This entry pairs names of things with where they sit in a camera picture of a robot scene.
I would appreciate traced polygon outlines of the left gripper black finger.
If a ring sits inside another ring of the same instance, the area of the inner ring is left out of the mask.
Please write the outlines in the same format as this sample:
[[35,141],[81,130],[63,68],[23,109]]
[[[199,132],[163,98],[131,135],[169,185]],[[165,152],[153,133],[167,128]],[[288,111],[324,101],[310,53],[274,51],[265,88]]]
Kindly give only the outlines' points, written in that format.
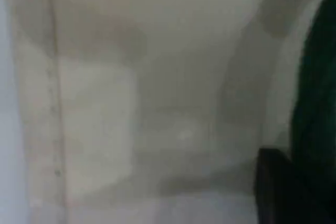
[[335,223],[335,217],[306,187],[286,155],[258,151],[254,194],[258,223]]

